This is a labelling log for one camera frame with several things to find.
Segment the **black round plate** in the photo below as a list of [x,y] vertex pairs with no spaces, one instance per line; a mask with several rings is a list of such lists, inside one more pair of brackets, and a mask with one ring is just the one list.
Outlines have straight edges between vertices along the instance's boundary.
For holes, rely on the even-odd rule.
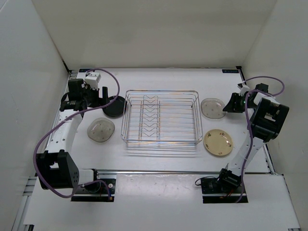
[[118,118],[121,117],[127,108],[127,101],[125,98],[118,96],[116,100],[108,107],[103,108],[103,112],[107,117]]

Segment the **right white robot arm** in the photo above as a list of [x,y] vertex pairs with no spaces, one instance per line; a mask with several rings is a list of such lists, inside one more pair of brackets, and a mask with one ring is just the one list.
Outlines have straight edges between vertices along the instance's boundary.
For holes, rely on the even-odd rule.
[[251,90],[239,84],[239,93],[233,93],[223,108],[227,113],[245,113],[248,134],[236,156],[223,168],[216,180],[221,192],[236,190],[243,182],[245,168],[267,142],[275,139],[285,122],[289,107],[280,104],[269,93],[269,87],[260,83]]

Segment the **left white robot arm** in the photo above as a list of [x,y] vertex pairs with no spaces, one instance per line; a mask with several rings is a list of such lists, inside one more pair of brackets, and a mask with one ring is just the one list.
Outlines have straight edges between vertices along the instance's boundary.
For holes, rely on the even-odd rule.
[[[91,193],[97,192],[101,181],[97,178],[97,170],[79,170],[70,152],[77,128],[88,107],[100,106],[99,79],[97,77],[78,78],[68,81],[68,92],[61,98],[58,125],[52,133],[51,140],[45,151],[36,154],[36,163],[43,179],[40,180],[43,189],[50,185],[54,189],[75,188],[78,185]],[[76,112],[82,112],[72,118]]]

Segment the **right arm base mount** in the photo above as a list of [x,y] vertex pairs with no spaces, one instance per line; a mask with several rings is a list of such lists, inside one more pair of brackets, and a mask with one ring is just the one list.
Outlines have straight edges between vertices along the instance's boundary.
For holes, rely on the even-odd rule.
[[241,186],[237,189],[223,188],[213,176],[198,178],[194,184],[201,188],[203,204],[248,203],[246,192],[241,195]]

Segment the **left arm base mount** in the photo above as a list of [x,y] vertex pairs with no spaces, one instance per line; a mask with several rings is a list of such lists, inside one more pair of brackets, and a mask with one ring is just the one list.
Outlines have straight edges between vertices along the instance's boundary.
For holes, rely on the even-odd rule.
[[81,187],[71,198],[72,202],[114,202],[116,191],[116,175],[99,175],[99,180],[106,183],[95,183]]

